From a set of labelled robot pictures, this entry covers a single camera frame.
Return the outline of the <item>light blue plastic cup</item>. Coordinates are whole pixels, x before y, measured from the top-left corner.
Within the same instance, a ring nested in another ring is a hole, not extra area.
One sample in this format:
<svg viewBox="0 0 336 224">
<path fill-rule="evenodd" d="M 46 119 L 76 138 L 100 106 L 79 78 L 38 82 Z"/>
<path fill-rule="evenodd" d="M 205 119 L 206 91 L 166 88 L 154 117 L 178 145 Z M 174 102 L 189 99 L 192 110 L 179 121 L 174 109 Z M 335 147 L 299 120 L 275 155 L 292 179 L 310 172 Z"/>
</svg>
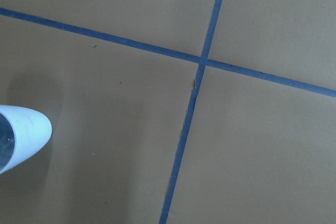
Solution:
<svg viewBox="0 0 336 224">
<path fill-rule="evenodd" d="M 44 114 L 20 106 L 1 105 L 1 173 L 35 155 L 51 135 L 52 125 Z"/>
</svg>

